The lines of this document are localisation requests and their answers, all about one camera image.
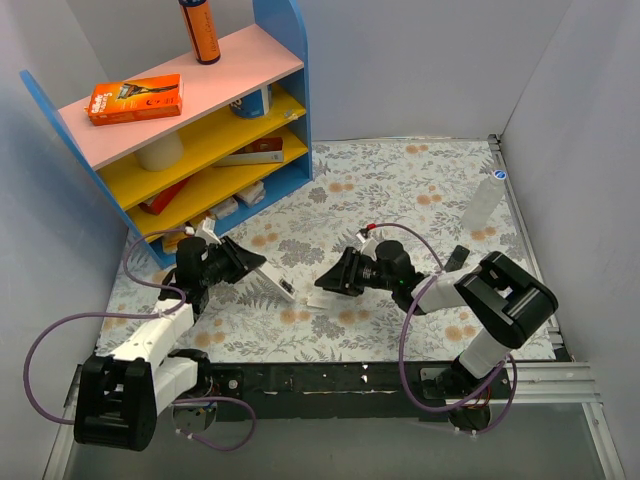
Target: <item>floral tablecloth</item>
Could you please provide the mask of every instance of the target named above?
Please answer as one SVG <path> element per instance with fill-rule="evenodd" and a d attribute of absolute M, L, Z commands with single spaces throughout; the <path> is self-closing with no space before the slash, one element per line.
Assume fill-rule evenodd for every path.
<path fill-rule="evenodd" d="M 526 268 L 505 199 L 482 231 L 465 231 L 459 223 L 466 202 L 493 167 L 486 142 L 317 143 L 313 159 L 313 182 L 228 233 L 285 272 L 297 289 L 297 302 L 284 302 L 255 274 L 236 285 L 215 286 L 207 310 L 179 340 L 180 346 L 204 350 L 216 362 L 397 360 L 404 314 L 388 292 L 368 290 L 328 309 L 306 305 L 317 290 L 314 280 L 346 246 L 357 245 L 355 232 L 370 222 L 400 222 L 415 229 L 428 237 L 443 261 L 462 244 L 471 250 L 468 264 L 500 250 Z M 418 270 L 434 270 L 428 252 L 414 238 L 389 228 L 380 234 L 403 242 Z M 142 251 L 132 259 L 132 271 L 156 281 L 164 276 Z M 157 291 L 132 283 L 120 268 L 109 310 L 150 312 L 156 298 Z M 106 318 L 98 353 L 118 346 L 138 324 Z M 451 360 L 479 328 L 468 308 L 416 317 L 407 358 Z M 555 358 L 545 327 L 516 357 Z"/>

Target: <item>pink shelf top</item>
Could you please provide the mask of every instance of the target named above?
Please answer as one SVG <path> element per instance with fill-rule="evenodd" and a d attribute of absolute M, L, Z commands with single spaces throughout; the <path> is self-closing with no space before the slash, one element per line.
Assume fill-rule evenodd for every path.
<path fill-rule="evenodd" d="M 89 97 L 59 110 L 89 165 L 97 170 L 164 134 L 203 117 L 237 98 L 303 68 L 302 61 L 257 25 L 220 39 L 222 56 L 199 64 L 189 52 L 133 78 L 180 73 L 182 114 L 120 125 L 94 126 L 85 107 Z"/>

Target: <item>shelf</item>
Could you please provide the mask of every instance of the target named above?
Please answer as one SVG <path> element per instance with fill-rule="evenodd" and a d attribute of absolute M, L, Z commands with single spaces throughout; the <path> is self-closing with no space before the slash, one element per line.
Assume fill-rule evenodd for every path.
<path fill-rule="evenodd" d="M 184 82 L 182 115 L 96 127 L 85 108 L 89 97 L 59 113 L 91 168 L 97 170 L 153 140 L 228 105 L 264 85 L 303 68 L 303 62 L 257 25 L 220 39 L 220 60 L 200 65 L 192 52 L 133 78 L 180 73 Z"/>
<path fill-rule="evenodd" d="M 249 217 L 296 191 L 298 188 L 309 182 L 309 177 L 297 168 L 294 163 L 289 164 L 280 170 L 276 170 L 262 181 L 264 182 L 265 189 L 267 191 L 264 200 L 253 207 L 247 207 L 243 203 L 239 202 L 238 210 L 236 212 L 222 220 L 216 221 L 216 235 L 224 235 L 236 225 L 247 220 Z M 160 258 L 160 266 L 162 268 L 167 268 L 169 265 L 176 263 L 175 255 L 168 255 L 163 252 L 162 241 L 160 239 L 152 242 L 151 248 L 153 248 Z"/>
<path fill-rule="evenodd" d="M 140 168 L 133 154 L 100 169 L 98 174 L 111 190 L 123 210 L 215 163 L 240 147 L 264 137 L 291 121 L 285 113 L 298 116 L 305 109 L 277 85 L 273 86 L 273 108 L 262 118 L 244 119 L 229 108 L 221 108 L 181 128 L 178 133 L 184 145 L 184 156 L 173 167 L 161 172 Z"/>
<path fill-rule="evenodd" d="M 284 142 L 284 162 L 233 167 L 207 167 L 193 175 L 186 186 L 160 215 L 151 215 L 135 206 L 127 211 L 142 234 L 177 227 L 225 198 L 282 168 L 308 149 L 290 130 L 281 128 L 274 135 Z"/>

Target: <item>blue shelf side panel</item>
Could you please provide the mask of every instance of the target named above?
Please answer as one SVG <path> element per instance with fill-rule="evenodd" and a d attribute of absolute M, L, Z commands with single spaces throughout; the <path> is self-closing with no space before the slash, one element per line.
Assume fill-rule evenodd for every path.
<path fill-rule="evenodd" d="M 291 122 L 288 128 L 309 148 L 309 153 L 297 159 L 294 164 L 312 180 L 309 49 L 300 9 L 295 0 L 253 0 L 253 15 L 260 28 L 304 62 L 304 69 L 279 80 L 278 83 L 307 110 L 305 116 Z"/>
<path fill-rule="evenodd" d="M 295 165 L 295 162 L 291 162 L 289 165 L 276 170 L 262 181 L 267 191 L 264 200 L 253 207 L 247 207 L 242 202 L 238 202 L 238 210 L 228 217 L 216 221 L 216 235 L 224 235 L 236 225 L 239 225 L 261 210 L 295 192 L 305 183 L 309 182 L 309 178 L 303 170 Z M 162 268 L 166 268 L 175 263 L 175 255 L 167 255 L 162 251 L 162 242 L 160 239 L 151 242 L 151 247 L 155 250 L 156 255 L 160 257 L 160 265 Z"/>
<path fill-rule="evenodd" d="M 118 212 L 118 214 L 120 215 L 120 218 L 122 218 L 124 223 L 135 233 L 136 237 L 139 237 L 140 231 L 137 229 L 135 224 L 131 221 L 131 219 L 129 218 L 129 215 L 127 215 L 127 213 L 124 210 L 122 210 L 122 208 L 120 208 L 120 205 L 118 205 L 118 202 L 111 194 L 111 191 L 102 181 L 102 178 L 100 178 L 100 175 L 98 175 L 89 166 L 89 164 L 87 163 L 87 160 L 84 158 L 84 155 L 82 155 L 80 148 L 78 147 L 75 140 L 73 139 L 71 132 L 69 132 L 67 125 L 64 123 L 64 120 L 60 116 L 60 113 L 53 106 L 53 103 L 51 102 L 47 94 L 44 92 L 42 87 L 40 87 L 36 79 L 33 78 L 33 75 L 31 75 L 31 73 L 29 73 L 28 70 L 22 70 L 20 72 L 20 78 L 22 79 L 22 83 L 24 83 L 24 86 L 27 87 L 27 90 L 29 91 L 29 93 L 35 100 L 36 104 L 44 114 L 45 118 L 51 124 L 51 126 L 56 131 L 56 133 L 60 135 L 60 138 L 62 138 L 62 141 L 67 146 L 67 148 L 71 151 L 71 153 L 76 158 L 80 166 L 82 166 L 82 168 L 85 170 L 85 172 L 87 172 L 89 177 L 91 177 L 91 179 L 98 186 L 98 188 L 100 188 L 102 193 L 104 193 L 104 195 L 107 197 L 107 200 L 113 206 L 113 208 L 115 208 L 115 210 Z M 151 254 L 154 260 L 159 264 L 161 264 L 160 258 L 156 255 L 155 251 L 149 246 L 149 244 L 146 242 L 142 242 L 142 243 L 145 245 L 147 251 Z"/>

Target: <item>white wall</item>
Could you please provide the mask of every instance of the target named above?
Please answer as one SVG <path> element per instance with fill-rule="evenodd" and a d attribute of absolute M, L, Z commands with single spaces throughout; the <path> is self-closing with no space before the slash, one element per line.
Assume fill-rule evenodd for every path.
<path fill-rule="evenodd" d="M 111 79 L 190 48 L 175 0 L 67 1 Z M 570 0 L 298 3 L 319 140 L 501 133 Z M 252 23 L 250 0 L 211 4 L 220 35 Z"/>
<path fill-rule="evenodd" d="M 29 68 L 59 104 L 104 79 L 66 3 L 0 3 L 0 43 L 0 477 L 31 479 L 42 476 L 57 426 L 27 403 L 26 350 L 54 320 L 104 309 L 124 228 L 18 77 Z M 97 320 L 79 322 L 43 344 L 33 381 L 46 408 L 62 413 L 98 328 Z"/>
<path fill-rule="evenodd" d="M 504 135 L 558 320 L 640 478 L 640 2 L 574 0 Z"/>

